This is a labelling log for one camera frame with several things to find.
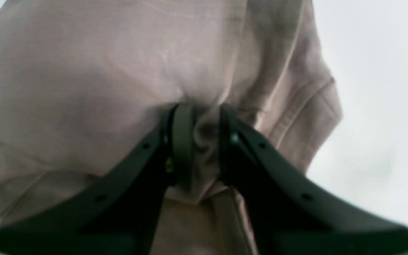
white background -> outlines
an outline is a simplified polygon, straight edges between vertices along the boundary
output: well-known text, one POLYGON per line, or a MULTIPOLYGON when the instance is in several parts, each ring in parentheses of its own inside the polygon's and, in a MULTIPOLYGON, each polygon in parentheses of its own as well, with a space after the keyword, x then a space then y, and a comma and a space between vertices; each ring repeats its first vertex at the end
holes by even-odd
POLYGON ((315 0, 314 7, 345 116, 308 176, 408 225, 408 1, 315 0))

small hole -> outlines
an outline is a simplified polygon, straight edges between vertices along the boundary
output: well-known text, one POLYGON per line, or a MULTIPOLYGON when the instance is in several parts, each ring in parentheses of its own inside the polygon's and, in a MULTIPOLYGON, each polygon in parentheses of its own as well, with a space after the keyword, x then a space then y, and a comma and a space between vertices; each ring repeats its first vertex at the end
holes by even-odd
POLYGON ((301 194, 301 198, 303 198, 306 201, 313 201, 313 197, 310 194, 303 193, 301 194))
POLYGON ((107 194, 101 194, 101 195, 98 195, 98 196, 95 198, 95 202, 102 202, 102 201, 107 200, 107 198, 108 198, 108 195, 107 195, 107 194))

clip jaw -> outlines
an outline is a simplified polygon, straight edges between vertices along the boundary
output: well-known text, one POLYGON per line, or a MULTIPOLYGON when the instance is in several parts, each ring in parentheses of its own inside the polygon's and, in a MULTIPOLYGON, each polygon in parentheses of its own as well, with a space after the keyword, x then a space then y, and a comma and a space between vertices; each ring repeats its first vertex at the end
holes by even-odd
MULTIPOLYGON (((166 113, 157 129, 88 189, 1 228, 0 252, 148 255, 165 191, 191 160, 177 158, 189 140, 175 146, 175 136, 183 134, 174 123, 181 119, 175 114, 193 117, 189 107, 166 113)), ((221 107, 220 166, 221 179, 245 199, 260 255, 408 255, 406 226, 365 213, 313 184, 227 105, 221 107)))

wrinkled fabric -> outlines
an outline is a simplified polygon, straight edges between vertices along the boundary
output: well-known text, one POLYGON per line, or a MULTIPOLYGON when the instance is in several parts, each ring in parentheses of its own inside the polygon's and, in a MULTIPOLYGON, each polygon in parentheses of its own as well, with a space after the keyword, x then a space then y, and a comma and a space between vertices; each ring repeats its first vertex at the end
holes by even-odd
POLYGON ((310 0, 8 0, 0 9, 0 227, 107 174, 176 103, 198 109, 191 189, 152 254, 256 254, 217 181, 228 103, 299 171, 342 118, 310 0))

